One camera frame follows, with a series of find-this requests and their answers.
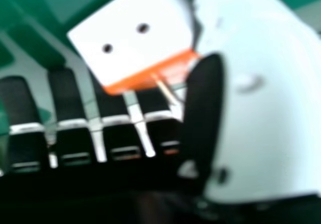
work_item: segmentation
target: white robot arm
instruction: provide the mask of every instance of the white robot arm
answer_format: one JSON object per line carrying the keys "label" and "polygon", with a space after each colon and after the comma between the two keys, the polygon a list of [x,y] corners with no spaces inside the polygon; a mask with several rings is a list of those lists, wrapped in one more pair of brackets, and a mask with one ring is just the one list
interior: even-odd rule
{"label": "white robot arm", "polygon": [[202,29],[196,52],[220,55],[224,67],[204,196],[235,204],[320,194],[317,33],[279,0],[194,0],[194,9]]}

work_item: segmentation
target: white plastic casing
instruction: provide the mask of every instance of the white plastic casing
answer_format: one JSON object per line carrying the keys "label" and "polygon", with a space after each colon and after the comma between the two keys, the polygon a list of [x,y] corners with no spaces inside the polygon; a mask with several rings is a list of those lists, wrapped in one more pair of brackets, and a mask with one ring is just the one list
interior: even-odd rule
{"label": "white plastic casing", "polygon": [[[204,195],[245,203],[320,194],[317,34],[279,0],[194,4],[203,29],[197,53],[221,54],[225,68],[217,152]],[[221,168],[228,170],[223,184],[214,175]]]}
{"label": "white plastic casing", "polygon": [[[138,32],[141,24],[147,32]],[[192,25],[187,0],[113,0],[68,37],[99,82],[109,86],[190,49]]]}

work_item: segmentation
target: black hole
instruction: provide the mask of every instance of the black hole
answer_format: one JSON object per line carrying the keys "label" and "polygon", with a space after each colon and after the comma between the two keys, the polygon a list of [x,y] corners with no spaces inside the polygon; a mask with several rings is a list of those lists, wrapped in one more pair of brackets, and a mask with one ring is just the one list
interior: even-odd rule
{"label": "black hole", "polygon": [[149,30],[149,25],[147,25],[146,23],[142,23],[137,27],[137,30],[140,33],[146,33]]}
{"label": "black hole", "polygon": [[112,52],[112,46],[110,44],[106,44],[104,47],[103,47],[103,51],[105,53],[111,53]]}
{"label": "black hole", "polygon": [[218,183],[220,185],[223,185],[226,183],[227,179],[228,179],[228,175],[229,175],[229,172],[226,168],[222,168],[218,171]]}

